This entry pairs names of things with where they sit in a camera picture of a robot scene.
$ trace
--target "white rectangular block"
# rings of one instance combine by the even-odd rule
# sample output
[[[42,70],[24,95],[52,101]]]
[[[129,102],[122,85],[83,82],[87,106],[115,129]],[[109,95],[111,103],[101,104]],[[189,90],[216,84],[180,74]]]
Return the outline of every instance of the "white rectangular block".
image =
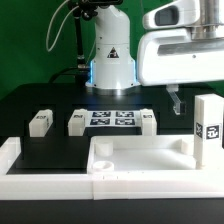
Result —
[[[0,147],[0,176],[5,175],[21,153],[19,138],[8,138]]]
[[[194,157],[198,168],[217,164],[222,152],[223,98],[215,94],[195,97]]]
[[[157,122],[153,110],[140,110],[142,135],[155,136],[157,135]]]
[[[85,131],[85,120],[87,119],[88,111],[81,109],[75,110],[68,122],[69,136],[82,136]]]
[[[29,123],[30,137],[44,137],[52,123],[52,110],[40,110]]]

